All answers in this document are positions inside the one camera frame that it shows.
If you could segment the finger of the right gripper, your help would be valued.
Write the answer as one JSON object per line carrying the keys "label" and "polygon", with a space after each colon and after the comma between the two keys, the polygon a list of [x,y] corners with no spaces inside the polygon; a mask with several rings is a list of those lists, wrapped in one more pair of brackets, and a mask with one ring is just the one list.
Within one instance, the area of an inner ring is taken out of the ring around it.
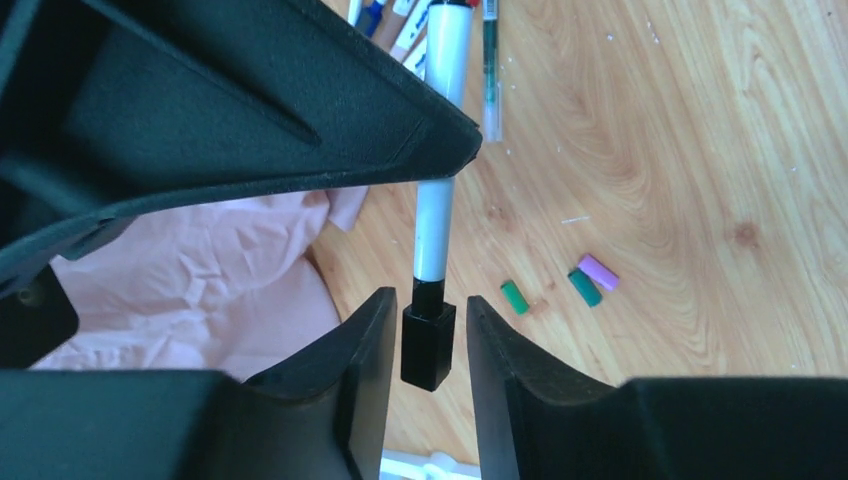
{"label": "finger of the right gripper", "polygon": [[5,1],[1,291],[137,216],[458,173],[473,120],[320,1]]}

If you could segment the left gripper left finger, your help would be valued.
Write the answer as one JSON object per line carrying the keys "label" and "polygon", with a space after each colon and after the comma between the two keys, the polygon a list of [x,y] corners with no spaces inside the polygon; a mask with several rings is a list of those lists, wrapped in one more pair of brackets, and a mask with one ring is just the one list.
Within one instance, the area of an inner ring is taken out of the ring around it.
{"label": "left gripper left finger", "polygon": [[396,293],[246,381],[217,370],[1,374],[5,479],[375,479]]}

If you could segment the dark green pen cap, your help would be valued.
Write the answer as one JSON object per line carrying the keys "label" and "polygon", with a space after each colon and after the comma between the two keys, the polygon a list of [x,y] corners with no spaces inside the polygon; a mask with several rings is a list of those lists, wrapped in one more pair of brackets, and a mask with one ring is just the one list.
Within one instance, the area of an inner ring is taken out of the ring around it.
{"label": "dark green pen cap", "polygon": [[594,281],[582,270],[572,270],[568,274],[568,279],[590,308],[594,308],[601,303],[603,299],[601,292],[596,287]]}

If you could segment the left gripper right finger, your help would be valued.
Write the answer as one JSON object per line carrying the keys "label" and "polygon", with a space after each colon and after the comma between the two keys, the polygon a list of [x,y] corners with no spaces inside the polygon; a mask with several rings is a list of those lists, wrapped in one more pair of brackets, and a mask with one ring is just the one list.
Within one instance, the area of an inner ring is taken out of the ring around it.
{"label": "left gripper right finger", "polygon": [[610,386],[467,303],[486,479],[843,479],[847,383],[653,377]]}

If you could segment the white marker black cap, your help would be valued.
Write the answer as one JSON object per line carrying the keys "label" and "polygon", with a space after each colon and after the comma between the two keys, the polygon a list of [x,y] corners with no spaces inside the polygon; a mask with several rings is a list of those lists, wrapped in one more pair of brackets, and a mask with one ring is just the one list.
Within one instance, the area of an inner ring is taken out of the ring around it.
{"label": "white marker black cap", "polygon": [[[464,101],[473,8],[466,1],[431,1],[426,34],[424,82],[460,108]],[[413,287],[409,314],[433,320],[443,310],[456,166],[449,166],[450,144],[441,140],[425,155],[418,182]]]}

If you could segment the black pen cap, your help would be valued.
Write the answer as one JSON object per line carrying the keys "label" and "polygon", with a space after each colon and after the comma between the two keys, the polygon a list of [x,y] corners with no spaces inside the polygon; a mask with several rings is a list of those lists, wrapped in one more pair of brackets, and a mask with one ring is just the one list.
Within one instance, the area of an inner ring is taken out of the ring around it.
{"label": "black pen cap", "polygon": [[436,391],[452,367],[456,307],[444,303],[434,319],[412,312],[402,313],[401,380],[426,390]]}

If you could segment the purple pen cap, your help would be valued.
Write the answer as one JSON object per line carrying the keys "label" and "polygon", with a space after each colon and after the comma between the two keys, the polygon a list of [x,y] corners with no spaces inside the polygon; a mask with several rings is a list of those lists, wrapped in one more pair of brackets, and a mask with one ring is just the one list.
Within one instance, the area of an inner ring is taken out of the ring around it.
{"label": "purple pen cap", "polygon": [[577,267],[607,291],[614,291],[619,285],[619,276],[591,254],[585,254]]}

